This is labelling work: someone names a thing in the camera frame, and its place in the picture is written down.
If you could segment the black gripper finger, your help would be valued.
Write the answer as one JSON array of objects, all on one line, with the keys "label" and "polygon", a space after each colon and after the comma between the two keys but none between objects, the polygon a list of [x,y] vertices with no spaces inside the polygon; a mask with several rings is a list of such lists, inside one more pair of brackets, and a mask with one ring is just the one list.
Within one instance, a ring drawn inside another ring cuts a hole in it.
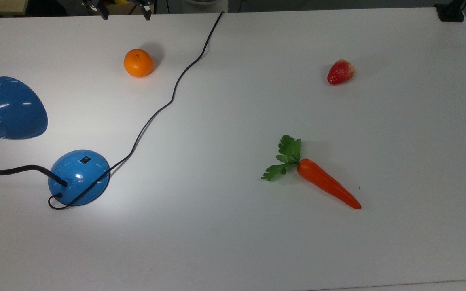
[{"label": "black gripper finger", "polygon": [[103,0],[83,0],[83,7],[89,15],[100,15],[104,20],[109,17],[108,8]]},{"label": "black gripper finger", "polygon": [[135,6],[141,11],[144,18],[149,21],[152,15],[150,5],[153,5],[153,0],[134,0]]}]

